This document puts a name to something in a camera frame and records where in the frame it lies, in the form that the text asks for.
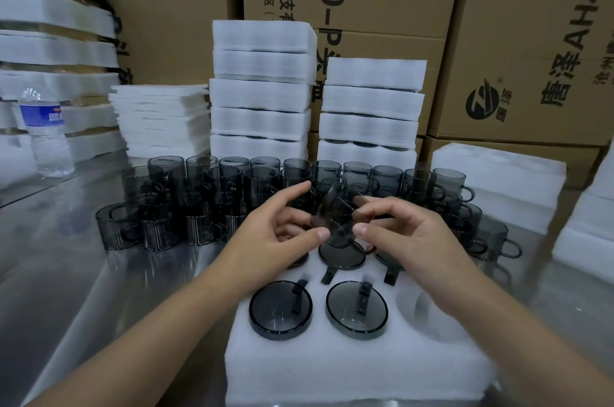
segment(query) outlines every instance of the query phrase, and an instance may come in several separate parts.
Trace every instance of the water bottle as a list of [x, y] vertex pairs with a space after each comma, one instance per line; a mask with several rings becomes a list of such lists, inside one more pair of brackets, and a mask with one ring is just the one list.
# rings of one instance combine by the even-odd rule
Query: water bottle
[[32, 138], [38, 172], [44, 177], [64, 177], [73, 173], [75, 164], [64, 133], [62, 108], [43, 89], [26, 88], [19, 108]]

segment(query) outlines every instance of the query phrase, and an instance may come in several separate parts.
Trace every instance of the metal table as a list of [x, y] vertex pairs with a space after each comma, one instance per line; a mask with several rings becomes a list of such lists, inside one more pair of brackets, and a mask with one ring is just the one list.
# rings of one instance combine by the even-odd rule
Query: metal table
[[[76, 176], [64, 182], [1, 193], [12, 202], [0, 209], [0, 405], [19, 406], [63, 379], [221, 250], [221, 244], [181, 244], [159, 253], [134, 247], [106, 255], [94, 213], [121, 201], [119, 173], [127, 166], [124, 153], [111, 153], [79, 163]], [[514, 295], [614, 374], [614, 287], [552, 262], [553, 238], [518, 228], [510, 228], [510, 237], [525, 252], [518, 260], [499, 260], [512, 276]], [[203, 338], [160, 405], [224, 404], [224, 348], [233, 318], [234, 310]], [[482, 404], [513, 405], [514, 398], [505, 387], [503, 393], [493, 388]], [[357, 404], [477, 403], [352, 403]]]

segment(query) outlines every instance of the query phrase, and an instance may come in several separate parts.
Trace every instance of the forearm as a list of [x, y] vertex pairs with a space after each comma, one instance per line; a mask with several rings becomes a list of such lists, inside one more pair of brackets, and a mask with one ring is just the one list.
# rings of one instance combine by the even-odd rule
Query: forearm
[[238, 296], [212, 264], [31, 406], [153, 406]]
[[532, 404], [614, 404], [614, 382], [492, 282], [456, 317]]

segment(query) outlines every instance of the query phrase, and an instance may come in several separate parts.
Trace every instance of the person's right arm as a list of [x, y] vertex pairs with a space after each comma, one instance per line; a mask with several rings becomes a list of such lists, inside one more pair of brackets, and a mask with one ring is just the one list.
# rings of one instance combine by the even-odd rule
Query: person's right arm
[[396, 198], [370, 200], [359, 211], [394, 218], [359, 223], [356, 236], [395, 256], [531, 404], [614, 405], [614, 381], [486, 277], [438, 214]]

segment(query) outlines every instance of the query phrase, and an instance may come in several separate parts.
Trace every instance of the bottle label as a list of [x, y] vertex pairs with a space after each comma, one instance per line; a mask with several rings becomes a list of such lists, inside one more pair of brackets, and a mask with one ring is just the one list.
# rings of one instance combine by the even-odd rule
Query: bottle label
[[23, 122], [29, 128], [63, 126], [62, 108], [59, 105], [29, 106], [19, 105]]

